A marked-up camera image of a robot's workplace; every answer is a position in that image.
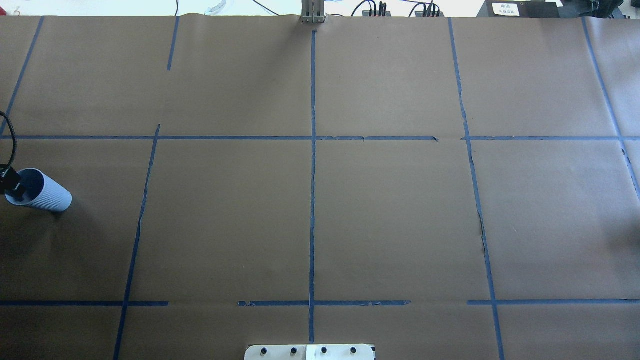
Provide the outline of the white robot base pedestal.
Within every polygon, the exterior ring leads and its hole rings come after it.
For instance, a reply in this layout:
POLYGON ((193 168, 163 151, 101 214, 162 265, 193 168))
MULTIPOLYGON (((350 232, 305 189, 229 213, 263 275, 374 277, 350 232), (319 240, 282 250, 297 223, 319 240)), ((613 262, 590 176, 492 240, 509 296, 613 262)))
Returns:
POLYGON ((375 346, 343 344, 264 344, 251 345, 245 360, 375 360, 375 346))

